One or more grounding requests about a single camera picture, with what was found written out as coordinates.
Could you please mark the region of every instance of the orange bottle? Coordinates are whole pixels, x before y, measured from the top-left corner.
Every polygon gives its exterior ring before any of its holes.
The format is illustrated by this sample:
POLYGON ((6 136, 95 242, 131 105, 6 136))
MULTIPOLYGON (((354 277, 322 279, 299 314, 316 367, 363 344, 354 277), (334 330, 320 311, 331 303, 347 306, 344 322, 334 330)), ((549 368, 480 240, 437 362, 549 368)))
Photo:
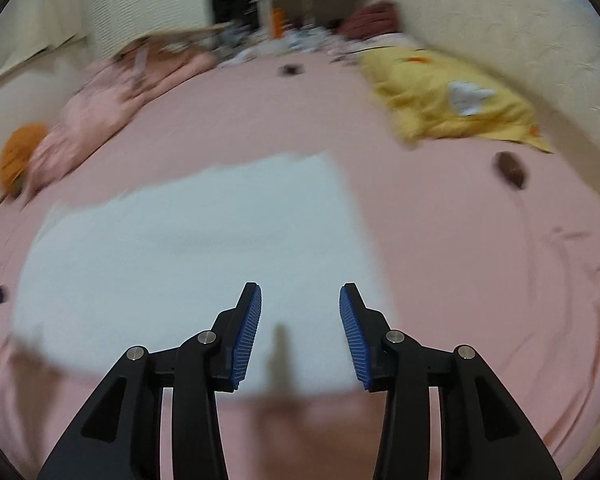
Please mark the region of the orange bottle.
POLYGON ((281 9, 273 9, 271 13, 271 31, 274 40, 282 38, 283 27, 285 25, 285 14, 281 9))

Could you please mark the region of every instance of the metal pivot screw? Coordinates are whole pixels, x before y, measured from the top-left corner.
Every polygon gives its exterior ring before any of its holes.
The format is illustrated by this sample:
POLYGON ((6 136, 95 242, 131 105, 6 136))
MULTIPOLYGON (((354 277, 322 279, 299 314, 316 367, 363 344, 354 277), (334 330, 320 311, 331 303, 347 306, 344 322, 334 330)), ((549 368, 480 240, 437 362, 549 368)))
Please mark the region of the metal pivot screw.
POLYGON ((470 346, 464 345, 458 349, 458 355, 462 359, 473 359, 475 357, 475 350, 470 346))
POLYGON ((389 343, 401 343, 404 341, 404 334, 399 330, 389 330, 385 337, 389 343))
POLYGON ((137 361, 144 355, 144 350, 139 346, 134 346, 126 351, 126 358, 131 359, 132 361, 137 361))
POLYGON ((216 334, 211 332, 211 330, 205 330, 204 332, 198 334, 198 342, 202 343, 203 345, 211 344, 215 340, 216 334))

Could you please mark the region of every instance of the clutter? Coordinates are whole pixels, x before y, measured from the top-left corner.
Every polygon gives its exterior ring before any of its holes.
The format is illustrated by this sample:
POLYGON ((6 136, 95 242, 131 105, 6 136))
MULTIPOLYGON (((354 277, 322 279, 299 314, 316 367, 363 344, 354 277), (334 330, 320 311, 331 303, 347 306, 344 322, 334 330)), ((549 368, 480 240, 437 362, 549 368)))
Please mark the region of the clutter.
POLYGON ((329 55, 335 58, 332 59, 331 62, 342 60, 357 62, 358 57, 363 52, 388 46, 401 46, 411 50, 424 50, 426 48, 424 43, 416 40, 413 36, 395 32, 391 34, 381 34, 380 36, 375 36, 365 41, 340 41, 329 51, 329 55))
POLYGON ((31 123, 11 134, 0 154, 0 186, 5 193, 20 194, 31 156, 47 131, 46 124, 31 123))
MULTIPOLYGON (((252 34, 254 42, 261 38, 259 34, 252 34)), ((336 37, 323 27, 302 27, 300 29, 287 26, 279 40, 265 40, 255 46, 242 50, 231 59, 218 65, 218 68, 236 66, 251 61, 260 56, 284 56, 291 52, 318 52, 331 48, 336 42, 336 37)))
POLYGON ((238 22, 231 22, 230 26, 220 33, 222 44, 235 48, 249 37, 251 31, 247 25, 240 25, 238 22))
POLYGON ((329 20, 327 23, 327 28, 333 33, 337 34, 338 29, 344 25, 344 18, 336 18, 334 20, 329 20))
POLYGON ((497 153, 494 158, 494 166, 506 182, 517 189, 525 189, 526 170, 515 153, 497 153))
POLYGON ((271 12, 279 9, 284 14, 285 22, 295 28, 309 26, 331 30, 337 29, 338 21, 345 20, 367 2, 368 0, 261 0, 264 8, 271 9, 271 12))

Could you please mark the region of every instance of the wall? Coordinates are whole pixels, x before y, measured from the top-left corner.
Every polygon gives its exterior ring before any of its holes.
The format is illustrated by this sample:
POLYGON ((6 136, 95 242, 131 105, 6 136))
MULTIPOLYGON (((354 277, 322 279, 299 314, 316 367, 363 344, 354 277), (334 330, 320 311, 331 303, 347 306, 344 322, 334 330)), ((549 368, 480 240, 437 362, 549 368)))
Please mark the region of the wall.
POLYGON ((82 0, 9 0, 0 13, 0 78, 43 50, 83 36, 82 0))
POLYGON ((82 40, 37 56, 0 80, 0 151, 23 124, 55 120, 80 88, 80 72, 90 61, 90 51, 82 40))

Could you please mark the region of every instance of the bedding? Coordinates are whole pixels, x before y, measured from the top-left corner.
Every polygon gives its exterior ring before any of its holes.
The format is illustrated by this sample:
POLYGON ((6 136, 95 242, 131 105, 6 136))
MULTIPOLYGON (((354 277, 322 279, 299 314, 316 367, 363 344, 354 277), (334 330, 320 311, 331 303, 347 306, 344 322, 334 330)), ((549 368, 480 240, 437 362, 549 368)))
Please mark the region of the bedding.
POLYGON ((474 65, 433 50, 387 47, 362 53, 361 68, 403 140, 477 136, 552 151, 531 103, 474 65))
POLYGON ((350 391, 338 284, 357 283, 395 318, 353 205, 328 155, 285 154, 53 208, 22 271, 12 334, 49 364, 103 376, 134 345, 177 348, 209 330, 257 282, 258 336, 232 398, 270 392, 280 337, 295 394, 350 391))
POLYGON ((58 122, 31 155, 23 204, 80 166, 142 106, 216 65, 208 52, 187 49, 171 54, 150 47, 139 70, 132 54, 88 68, 90 81, 64 106, 58 122))
MULTIPOLYGON (((90 206, 218 164, 328 152, 377 248, 394 328, 433 348, 475 346, 564 470, 600 419, 600 198, 559 154, 521 144, 425 139, 405 150, 368 90, 357 67, 320 53, 261 58, 183 83, 24 209, 0 207, 0 285, 17 289, 57 202, 90 206), (285 63, 305 72, 279 77, 285 63), (525 165, 525 190, 494 172, 503 150, 525 165)), ((12 311, 13 298, 0 306, 0 446, 34 478, 100 377, 61 372, 19 349, 12 311)), ((361 389, 223 399, 230 478, 371 478, 384 397, 361 389)), ((432 393, 432 480, 440 469, 436 408, 432 393)), ((163 430, 168 479, 168 422, 163 430)))

